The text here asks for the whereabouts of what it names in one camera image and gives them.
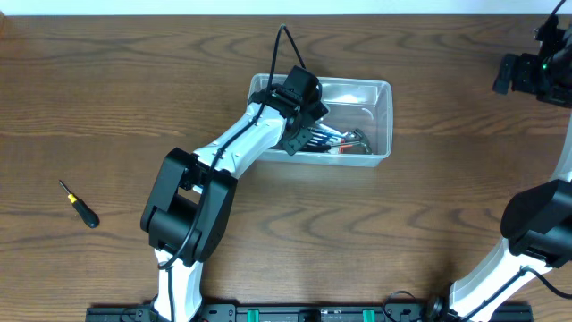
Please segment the blue precision screwdriver set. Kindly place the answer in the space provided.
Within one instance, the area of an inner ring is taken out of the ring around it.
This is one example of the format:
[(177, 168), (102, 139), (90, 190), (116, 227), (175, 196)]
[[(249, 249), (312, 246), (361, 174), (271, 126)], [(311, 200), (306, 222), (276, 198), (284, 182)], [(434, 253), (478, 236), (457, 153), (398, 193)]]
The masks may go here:
[(327, 125), (318, 124), (315, 127), (310, 127), (309, 130), (312, 134), (312, 139), (307, 144), (309, 147), (335, 148), (345, 142), (343, 133)]

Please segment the small claw hammer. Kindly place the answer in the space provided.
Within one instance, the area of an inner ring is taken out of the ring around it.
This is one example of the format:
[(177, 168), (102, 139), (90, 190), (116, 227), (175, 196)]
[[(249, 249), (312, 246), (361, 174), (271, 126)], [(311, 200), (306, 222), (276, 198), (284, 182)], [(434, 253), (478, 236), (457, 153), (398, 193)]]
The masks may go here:
[[(372, 155), (373, 150), (371, 149), (369, 139), (367, 136), (359, 129), (354, 131), (342, 132), (345, 135), (345, 142), (341, 144), (352, 144), (352, 148), (345, 149), (343, 154), (359, 154), (359, 155)], [(309, 147), (311, 152), (323, 152), (328, 153), (329, 148), (326, 147)]]

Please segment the clear plastic container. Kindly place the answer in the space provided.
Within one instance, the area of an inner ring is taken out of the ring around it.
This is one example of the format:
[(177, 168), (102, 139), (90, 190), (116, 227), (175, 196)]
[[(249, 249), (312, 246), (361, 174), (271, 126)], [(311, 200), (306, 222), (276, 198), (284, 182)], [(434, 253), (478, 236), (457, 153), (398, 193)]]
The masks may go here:
[(322, 101), (330, 112), (317, 124), (340, 132), (361, 130), (369, 139), (372, 155), (328, 154), (300, 151), (289, 156), (280, 146), (270, 148), (258, 159), (310, 165), (376, 167), (391, 153), (393, 97), (385, 80), (321, 77)]

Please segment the red handled cutting pliers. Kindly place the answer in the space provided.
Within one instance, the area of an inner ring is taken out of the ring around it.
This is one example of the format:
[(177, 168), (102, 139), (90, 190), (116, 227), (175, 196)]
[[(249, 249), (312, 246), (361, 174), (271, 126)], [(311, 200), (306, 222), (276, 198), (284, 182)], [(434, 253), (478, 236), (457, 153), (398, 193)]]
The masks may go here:
[(343, 154), (345, 149), (352, 148), (352, 144), (334, 144), (327, 150), (329, 154)]

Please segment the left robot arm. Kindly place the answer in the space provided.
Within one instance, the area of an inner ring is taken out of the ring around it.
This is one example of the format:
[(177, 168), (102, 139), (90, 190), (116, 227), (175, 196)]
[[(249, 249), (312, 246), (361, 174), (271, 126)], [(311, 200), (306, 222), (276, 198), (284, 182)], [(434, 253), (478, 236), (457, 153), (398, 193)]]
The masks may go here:
[(140, 220), (159, 269), (158, 320), (197, 315), (203, 265), (226, 230), (239, 178), (276, 145), (290, 155), (307, 145), (310, 127), (329, 112), (322, 94), (320, 85), (259, 90), (219, 138), (191, 153), (174, 148), (164, 158)]

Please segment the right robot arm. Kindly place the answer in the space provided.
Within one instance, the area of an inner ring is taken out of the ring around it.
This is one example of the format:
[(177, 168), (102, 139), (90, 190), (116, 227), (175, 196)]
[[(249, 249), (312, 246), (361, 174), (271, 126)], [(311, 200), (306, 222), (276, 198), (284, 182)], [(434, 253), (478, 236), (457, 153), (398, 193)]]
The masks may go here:
[[(559, 27), (552, 11), (534, 32), (536, 54), (505, 55), (492, 85), (494, 92), (531, 94), (545, 104), (571, 107), (571, 29)], [(503, 304), (533, 279), (561, 299), (570, 294), (545, 274), (571, 260), (571, 139), (547, 183), (516, 194), (500, 223), (501, 238), (491, 252), (447, 295), (427, 305), (426, 321), (530, 321), (532, 315)]]

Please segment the black yellow screwdriver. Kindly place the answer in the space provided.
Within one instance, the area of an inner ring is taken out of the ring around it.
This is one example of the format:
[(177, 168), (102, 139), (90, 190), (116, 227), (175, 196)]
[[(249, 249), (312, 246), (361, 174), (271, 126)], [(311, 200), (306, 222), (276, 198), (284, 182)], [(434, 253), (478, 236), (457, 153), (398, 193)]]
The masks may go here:
[(86, 204), (83, 199), (74, 194), (62, 180), (59, 180), (58, 182), (67, 193), (68, 200), (71, 202), (76, 212), (80, 215), (80, 218), (84, 224), (91, 229), (97, 228), (100, 224), (100, 220), (97, 214)]

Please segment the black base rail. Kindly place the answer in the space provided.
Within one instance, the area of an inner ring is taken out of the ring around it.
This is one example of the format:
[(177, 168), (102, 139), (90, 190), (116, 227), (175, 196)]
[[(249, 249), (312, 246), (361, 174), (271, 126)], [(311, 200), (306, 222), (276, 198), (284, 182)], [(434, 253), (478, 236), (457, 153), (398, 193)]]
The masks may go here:
[[(191, 322), (415, 322), (425, 321), (426, 306), (413, 299), (392, 300), (380, 306), (239, 305), (204, 303)], [(86, 322), (151, 322), (163, 318), (151, 303), (129, 307), (93, 307)]]

